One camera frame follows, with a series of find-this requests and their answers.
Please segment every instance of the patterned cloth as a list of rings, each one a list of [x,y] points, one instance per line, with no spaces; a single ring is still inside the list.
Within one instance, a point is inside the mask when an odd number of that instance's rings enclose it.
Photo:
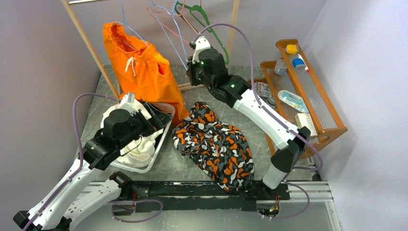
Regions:
[[[222,189],[247,186],[254,177],[254,162],[241,130],[219,121],[204,102],[196,102],[190,113],[171,132],[177,150],[189,154]]]

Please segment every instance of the wire hanger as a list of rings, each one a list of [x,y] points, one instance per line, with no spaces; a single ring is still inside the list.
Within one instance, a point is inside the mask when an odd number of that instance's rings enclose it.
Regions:
[[[187,10],[189,10],[189,11],[190,11],[190,14],[193,16],[193,18],[194,18],[195,20],[197,20],[197,22],[200,23],[203,27],[206,27],[206,26],[211,25],[210,21],[208,20],[207,14],[205,13],[204,9],[201,7],[201,1],[200,1],[200,5],[188,6],[188,5],[184,4],[184,3],[181,3],[181,2],[179,2],[178,0],[176,0],[176,5],[180,5],[180,6],[184,7],[184,8],[186,8]],[[201,20],[193,13],[194,11],[198,12],[199,14],[201,14],[201,16],[203,17],[203,19],[204,19],[204,21],[205,21],[206,24],[204,24],[203,22],[201,22]],[[187,19],[186,19],[186,17],[184,17],[184,15],[181,15],[180,17],[181,17],[187,24],[190,25],[190,23],[187,21]],[[212,33],[212,34],[214,35],[214,37],[216,38],[217,42],[220,44],[222,50],[223,50],[224,53],[225,53],[225,64],[228,65],[228,64],[230,63],[230,60],[229,60],[230,57],[228,56],[227,49],[226,49],[226,48],[224,47],[224,45],[222,44],[221,40],[219,39],[218,35],[216,34],[216,32],[214,31],[213,28],[210,28],[210,29],[208,29],[207,31],[208,31],[209,33]]]
[[[153,0],[147,0],[147,2],[149,3],[150,8],[152,8],[152,9],[153,9],[153,6],[157,6],[157,5],[153,2]],[[159,17],[157,16],[156,11],[152,10],[152,12],[153,12],[153,14],[154,14],[155,17],[156,17],[156,20],[159,22],[160,27],[162,28],[162,30],[163,30],[164,33],[166,34],[167,39],[169,40],[169,42],[170,42],[171,46],[173,47],[174,51],[176,52],[178,58],[180,59],[181,64],[183,64],[184,68],[187,70],[187,66],[185,65],[185,63],[184,63],[183,59],[181,58],[179,52],[177,52],[177,49],[176,49],[176,47],[174,46],[173,42],[171,41],[170,37],[168,36],[168,34],[167,34],[165,28],[163,27],[163,24],[160,22],[160,19],[159,19]]]
[[[125,9],[124,9],[124,7],[123,7],[123,2],[122,2],[122,0],[119,0],[119,2],[120,2],[120,6],[122,7],[122,19],[123,19],[123,23],[115,22],[115,24],[119,23],[119,24],[121,24],[121,25],[123,25],[123,26],[126,26],[126,27],[129,28],[131,31],[133,31],[133,32],[136,34],[136,36],[139,37],[139,38],[146,44],[146,46],[149,46],[149,44],[147,44],[147,42],[146,42],[134,29],[132,29],[132,28],[129,26],[128,21],[126,20],[126,17],[125,17]]]
[[[150,16],[154,17],[154,16],[149,12],[149,9],[150,9],[150,10],[152,10],[152,11],[155,11],[156,13],[162,13],[162,14],[166,14],[166,15],[173,16],[173,22],[174,22],[174,24],[175,24],[176,27],[177,27],[178,35],[177,35],[174,31],[172,31],[169,27],[167,27],[165,24],[163,24],[163,23],[161,23],[161,22],[159,22],[159,23],[160,23],[162,26],[164,26],[167,30],[169,30],[170,32],[172,32],[174,35],[176,35],[177,37],[180,38],[180,42],[181,42],[181,45],[182,45],[182,47],[183,47],[185,59],[186,59],[186,61],[188,61],[188,56],[187,56],[186,48],[184,47],[183,41],[184,41],[185,43],[187,43],[187,44],[189,44],[189,42],[182,38],[181,31],[180,31],[180,27],[178,26],[178,23],[177,23],[177,21],[176,21],[176,16],[181,16],[181,15],[183,14],[183,12],[184,12],[184,7],[182,7],[182,9],[181,9],[181,14],[175,14],[176,3],[177,3],[177,1],[174,2],[174,4],[173,4],[173,10],[172,10],[171,12],[169,12],[169,11],[168,11],[165,7],[163,7],[163,6],[157,5],[157,4],[153,3],[153,6],[157,6],[157,7],[159,7],[159,8],[162,8],[162,9],[164,9],[166,12],[157,11],[157,10],[151,8],[151,7],[148,7],[148,8],[147,8],[147,13],[149,13]],[[195,33],[198,34],[198,32],[194,29],[193,26],[190,25],[190,27],[194,30]]]

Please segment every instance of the small package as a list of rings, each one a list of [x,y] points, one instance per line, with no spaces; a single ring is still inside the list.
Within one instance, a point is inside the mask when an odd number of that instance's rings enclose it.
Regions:
[[[255,89],[260,97],[269,97],[270,95],[270,87],[268,83],[256,82]]]
[[[306,127],[310,130],[310,139],[314,139],[318,136],[316,128],[313,125],[312,117],[309,113],[297,113],[295,119],[299,128]]]
[[[284,102],[285,104],[291,106],[292,108],[298,110],[299,112],[302,113],[308,113],[309,110],[306,107],[305,102],[303,101],[303,98],[293,94],[290,91],[287,90],[281,90],[278,92],[278,98]]]

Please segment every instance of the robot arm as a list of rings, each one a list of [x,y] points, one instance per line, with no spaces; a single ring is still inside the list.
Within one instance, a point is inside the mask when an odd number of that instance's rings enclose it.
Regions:
[[[115,177],[116,183],[113,179],[107,180],[99,191],[74,202],[84,188],[120,156],[123,147],[133,140],[152,135],[171,120],[171,115],[160,112],[149,103],[138,102],[133,93],[128,93],[118,109],[113,110],[103,121],[104,128],[98,130],[94,138],[85,144],[84,162],[80,171],[71,178],[72,173],[81,166],[77,158],[41,202],[29,211],[18,212],[13,220],[20,228],[24,228],[31,220],[32,224],[27,229],[29,231],[72,229],[97,208],[117,199],[124,182],[130,179],[127,176]]]
[[[241,76],[230,75],[225,67],[224,58],[217,50],[211,48],[204,36],[197,39],[191,47],[194,55],[187,63],[187,76],[193,86],[203,84],[217,99],[226,103],[254,121],[273,140],[278,150],[271,157],[271,166],[262,181],[269,188],[275,189],[282,179],[292,170],[295,163],[305,151],[305,144],[289,130],[293,130],[308,140],[308,128],[298,127],[280,116],[262,99],[257,103],[251,85]],[[266,113],[267,108],[278,120],[289,128],[284,128],[277,120]]]

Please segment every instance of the wooden rack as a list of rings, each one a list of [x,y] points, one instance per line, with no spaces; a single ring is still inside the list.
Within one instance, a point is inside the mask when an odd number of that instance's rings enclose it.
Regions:
[[[299,54],[302,55],[309,68],[309,72],[304,69],[295,70],[292,65],[292,60],[293,58],[297,58],[297,55],[288,54],[285,51],[286,45],[289,44],[298,46]],[[274,72],[276,61],[266,61],[261,63],[265,78],[256,79],[255,82],[266,82],[269,84],[271,93],[276,101],[276,111],[291,123],[296,124],[295,115],[299,112],[287,104],[281,103],[278,99],[278,92],[280,90],[288,90],[303,98],[318,133],[317,138],[311,140],[311,143],[318,151],[320,151],[333,140],[345,133],[347,128],[344,126],[336,109],[327,96],[327,93],[316,76],[313,67],[300,48],[298,41],[296,39],[279,40],[276,42],[276,47],[279,49],[282,59],[288,66],[286,74],[282,76],[277,75]],[[266,138],[273,155],[275,153],[273,142],[268,135],[266,135]],[[302,159],[309,158],[313,155],[313,151],[310,148],[307,148]]]

